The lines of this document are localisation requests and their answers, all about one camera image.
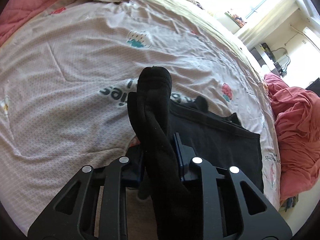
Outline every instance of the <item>electrical cable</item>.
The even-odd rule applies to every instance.
[[[284,68],[283,68],[283,70],[287,70],[288,65],[291,63],[291,59],[290,59],[290,57],[288,56],[288,51],[287,51],[287,49],[284,48],[284,47],[280,47],[280,48],[278,48],[278,49],[276,49],[276,50],[273,50],[273,51],[271,51],[271,52],[275,52],[275,51],[277,51],[277,50],[279,50],[279,49],[284,49],[285,55],[288,57],[288,61],[284,64]]]
[[[299,33],[296,33],[294,36],[292,36],[284,45],[287,46],[288,42],[291,41],[295,36],[297,36]]]

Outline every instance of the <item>silver screw head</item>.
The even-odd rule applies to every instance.
[[[232,172],[232,173],[239,173],[239,168],[238,167],[236,167],[236,166],[231,166],[230,168],[229,168],[229,171],[230,172]]]
[[[199,163],[202,162],[202,159],[201,159],[200,157],[194,157],[194,158],[192,158],[192,161],[193,161],[194,163],[199,164]]]
[[[82,168],[82,172],[88,173],[92,170],[91,166],[87,165]]]
[[[126,156],[123,156],[123,157],[121,157],[121,158],[119,159],[119,161],[120,161],[121,163],[127,163],[127,162],[129,161],[129,158],[126,157]]]

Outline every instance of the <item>pink quilt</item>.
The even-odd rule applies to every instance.
[[[281,157],[280,200],[309,190],[320,174],[320,98],[265,75]]]
[[[23,24],[57,0],[9,0],[0,15],[0,46]]]

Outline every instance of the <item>bed sheet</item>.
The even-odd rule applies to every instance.
[[[82,166],[124,155],[126,97],[153,65],[170,72],[172,100],[202,95],[260,134],[264,194],[279,208],[272,110],[235,39],[186,0],[59,0],[20,28],[0,48],[0,200],[18,227]]]

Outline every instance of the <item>wire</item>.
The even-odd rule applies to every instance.
[[[292,36],[284,45],[287,46],[287,44],[289,43],[289,41],[291,41],[295,36],[297,36],[299,33],[296,33],[294,36]]]
[[[276,50],[273,50],[273,51],[271,51],[271,52],[275,52],[275,51],[277,51],[277,50],[279,50],[279,49],[284,49],[285,55],[288,57],[288,61],[284,64],[284,68],[283,68],[283,70],[287,70],[288,65],[291,63],[291,59],[290,59],[290,57],[288,56],[288,51],[287,51],[287,49],[284,48],[284,47],[280,47],[280,48],[278,48],[278,49],[276,49]]]
[[[302,33],[301,31],[297,30],[295,27],[292,26],[292,24],[289,24],[289,26],[294,29],[297,33],[300,33],[302,36],[306,36],[304,33]]]

